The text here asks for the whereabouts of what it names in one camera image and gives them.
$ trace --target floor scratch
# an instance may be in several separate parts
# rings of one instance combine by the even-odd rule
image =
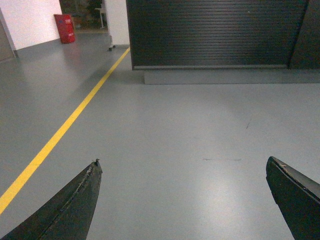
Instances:
[[[237,158],[237,159],[211,159],[211,158],[202,158],[203,161],[223,161],[223,162],[226,162],[226,161],[235,161],[235,162],[239,162],[241,161],[242,159],[240,158]]]
[[[250,125],[250,123],[251,123],[251,120],[252,120],[252,116],[250,117],[250,120],[249,120],[249,122],[248,122],[248,125],[246,126],[245,129],[248,129],[248,127],[249,127],[249,125]]]

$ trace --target gray baseboard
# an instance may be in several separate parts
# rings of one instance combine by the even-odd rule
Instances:
[[[320,70],[212,69],[145,70],[145,84],[302,84],[320,83]]]
[[[49,50],[54,49],[55,47],[58,47],[60,45],[61,45],[61,40],[60,38],[58,38],[51,41],[46,41],[36,45],[27,46],[27,47],[18,49],[15,51],[15,56],[18,58],[29,57],[30,54],[36,54],[35,51],[37,53],[41,51],[46,53]]]
[[[127,49],[130,47],[129,44],[115,44],[115,46],[119,49]]]

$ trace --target gray epoxy floor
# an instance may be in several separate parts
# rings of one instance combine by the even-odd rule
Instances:
[[[1,194],[125,51],[93,35],[51,44],[0,64]],[[88,240],[293,240],[265,166],[275,156],[320,182],[319,92],[144,85],[128,54],[0,215],[0,236],[100,158]]]

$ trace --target white wall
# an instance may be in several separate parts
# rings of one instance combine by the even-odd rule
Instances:
[[[108,31],[114,45],[129,45],[129,28],[126,0],[104,0]]]
[[[59,38],[59,0],[0,0],[0,8],[16,50]]]

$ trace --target door frame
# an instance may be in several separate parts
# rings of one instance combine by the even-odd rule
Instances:
[[[9,41],[9,44],[10,44],[10,47],[11,47],[11,50],[12,50],[12,53],[13,53],[13,56],[15,58],[18,57],[18,54],[17,54],[17,50],[16,50],[16,46],[14,44],[14,41],[12,40],[12,37],[11,37],[11,34],[10,34],[10,31],[9,31],[9,28],[7,26],[7,23],[6,23],[6,20],[5,20],[5,17],[4,15],[2,14],[2,11],[1,11],[1,7],[0,7],[0,22],[4,28],[4,32],[6,34],[6,38],[8,39]]]

